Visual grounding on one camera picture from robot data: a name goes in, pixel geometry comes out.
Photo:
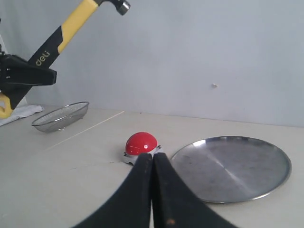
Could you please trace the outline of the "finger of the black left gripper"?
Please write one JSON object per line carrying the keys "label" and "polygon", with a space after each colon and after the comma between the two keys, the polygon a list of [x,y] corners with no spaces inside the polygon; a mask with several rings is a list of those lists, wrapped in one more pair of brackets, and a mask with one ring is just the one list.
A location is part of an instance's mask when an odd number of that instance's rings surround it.
{"label": "finger of the black left gripper", "polygon": [[0,56],[0,90],[7,92],[18,86],[50,86],[56,83],[57,72],[30,65],[17,55]]}

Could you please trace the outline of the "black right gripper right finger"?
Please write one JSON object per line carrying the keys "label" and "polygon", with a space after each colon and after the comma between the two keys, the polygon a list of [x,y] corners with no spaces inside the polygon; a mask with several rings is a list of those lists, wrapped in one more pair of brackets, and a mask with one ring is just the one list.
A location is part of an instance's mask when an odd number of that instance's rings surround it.
{"label": "black right gripper right finger", "polygon": [[187,187],[164,153],[153,157],[153,220],[155,228],[235,227]]}

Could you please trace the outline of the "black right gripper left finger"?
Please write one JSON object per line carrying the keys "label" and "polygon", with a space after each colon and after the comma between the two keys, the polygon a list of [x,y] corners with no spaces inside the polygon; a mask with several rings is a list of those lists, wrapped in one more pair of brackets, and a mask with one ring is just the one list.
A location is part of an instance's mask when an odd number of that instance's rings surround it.
{"label": "black right gripper left finger", "polygon": [[76,228],[148,228],[152,156],[141,154],[116,192]]}

